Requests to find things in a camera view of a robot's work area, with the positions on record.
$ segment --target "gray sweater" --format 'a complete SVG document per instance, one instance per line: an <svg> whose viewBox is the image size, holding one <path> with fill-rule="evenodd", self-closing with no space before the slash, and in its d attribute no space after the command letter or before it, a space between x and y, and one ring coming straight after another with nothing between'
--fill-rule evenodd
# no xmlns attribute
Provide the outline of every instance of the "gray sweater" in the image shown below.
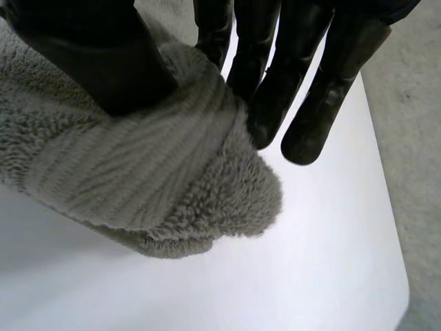
<svg viewBox="0 0 441 331"><path fill-rule="evenodd" d="M0 22L0 181L148 256L262 234L279 213L280 184L249 142L244 103L138 7L179 89L123 119Z"/></svg>

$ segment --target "black leather glove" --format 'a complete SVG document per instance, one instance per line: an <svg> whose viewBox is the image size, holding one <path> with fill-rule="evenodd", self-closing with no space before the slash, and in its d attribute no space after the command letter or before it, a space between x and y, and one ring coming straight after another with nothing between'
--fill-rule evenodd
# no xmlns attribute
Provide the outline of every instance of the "black leather glove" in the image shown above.
<svg viewBox="0 0 441 331"><path fill-rule="evenodd" d="M231 4L228 0L194 3L197 47L221 68L229 45ZM391 32L376 17L334 8L341 3L235 0L239 42L227 82L249 104L247 126L258 149L267 147L276 136L329 24L320 68L281 146L286 159L301 165L318 158L358 71ZM279 13L276 53L260 83Z"/></svg>
<svg viewBox="0 0 441 331"><path fill-rule="evenodd" d="M0 14L30 47L110 115L163 100L177 86L134 0L6 0Z"/></svg>

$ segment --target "fleece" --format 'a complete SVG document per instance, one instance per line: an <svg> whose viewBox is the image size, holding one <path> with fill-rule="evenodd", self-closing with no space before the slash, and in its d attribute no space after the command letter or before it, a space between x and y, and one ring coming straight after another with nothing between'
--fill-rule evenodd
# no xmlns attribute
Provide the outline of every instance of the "fleece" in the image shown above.
<svg viewBox="0 0 441 331"><path fill-rule="evenodd" d="M179 88L115 119L0 22L1 183L150 257L262 234L280 183L252 148L245 104L202 53L150 27Z"/></svg>

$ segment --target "ribbed knit fabric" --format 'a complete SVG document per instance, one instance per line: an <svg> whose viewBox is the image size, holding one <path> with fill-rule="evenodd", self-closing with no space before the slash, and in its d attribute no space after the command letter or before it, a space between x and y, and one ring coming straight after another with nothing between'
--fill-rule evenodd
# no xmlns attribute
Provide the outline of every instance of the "ribbed knit fabric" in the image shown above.
<svg viewBox="0 0 441 331"><path fill-rule="evenodd" d="M112 119L1 22L1 182L153 257L261 234L280 186L251 147L244 104L198 50L160 51L179 89Z"/></svg>

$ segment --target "gray fleece fabric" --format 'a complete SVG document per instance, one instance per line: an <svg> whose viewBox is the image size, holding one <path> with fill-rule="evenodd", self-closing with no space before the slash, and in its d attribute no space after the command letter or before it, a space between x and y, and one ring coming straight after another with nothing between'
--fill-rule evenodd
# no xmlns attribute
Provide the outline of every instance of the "gray fleece fabric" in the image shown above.
<svg viewBox="0 0 441 331"><path fill-rule="evenodd" d="M160 51L179 89L112 119L0 22L0 181L151 257L262 234L280 184L251 146L245 105L198 50L169 39Z"/></svg>

